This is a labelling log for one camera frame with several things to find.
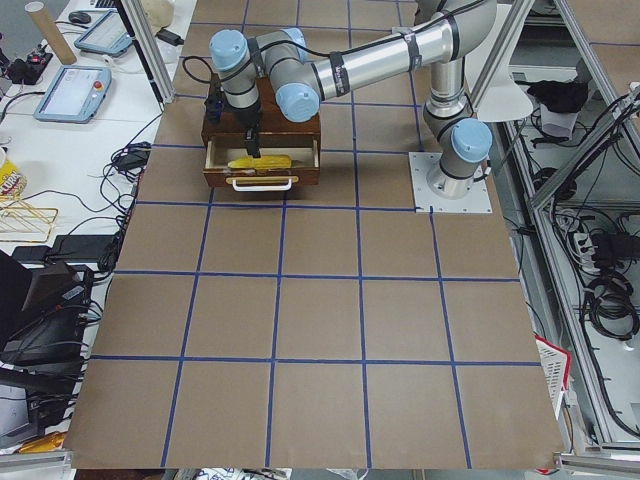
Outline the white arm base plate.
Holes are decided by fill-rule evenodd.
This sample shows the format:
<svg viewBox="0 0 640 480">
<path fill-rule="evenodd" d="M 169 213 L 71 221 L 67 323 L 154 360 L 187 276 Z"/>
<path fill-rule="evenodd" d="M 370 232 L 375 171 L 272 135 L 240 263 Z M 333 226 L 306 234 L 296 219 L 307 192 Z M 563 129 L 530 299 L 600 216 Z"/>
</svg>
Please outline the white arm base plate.
<svg viewBox="0 0 640 480">
<path fill-rule="evenodd" d="M 410 152 L 415 210 L 418 213 L 491 214 L 492 206 L 482 168 L 468 179 L 447 177 L 440 152 Z"/>
</svg>

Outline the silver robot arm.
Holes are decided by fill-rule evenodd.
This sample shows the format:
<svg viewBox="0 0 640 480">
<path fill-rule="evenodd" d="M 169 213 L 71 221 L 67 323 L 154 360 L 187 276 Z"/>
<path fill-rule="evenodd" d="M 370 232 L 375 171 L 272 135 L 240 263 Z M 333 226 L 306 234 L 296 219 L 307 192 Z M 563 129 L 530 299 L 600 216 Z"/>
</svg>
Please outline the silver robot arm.
<svg viewBox="0 0 640 480">
<path fill-rule="evenodd" d="M 257 124 L 257 81 L 267 78 L 284 118 L 311 120 L 323 101 L 402 73 L 429 67 L 430 95 L 424 120 L 442 148 L 427 177 L 430 189 L 448 199 L 464 197 L 492 146 L 488 126 L 474 118 L 464 87 L 467 54 L 490 33 L 494 1 L 421 1 L 414 26 L 364 45 L 328 54 L 310 50 L 298 28 L 246 38 L 221 30 L 209 42 L 212 64 L 227 104 L 248 127 Z"/>
</svg>

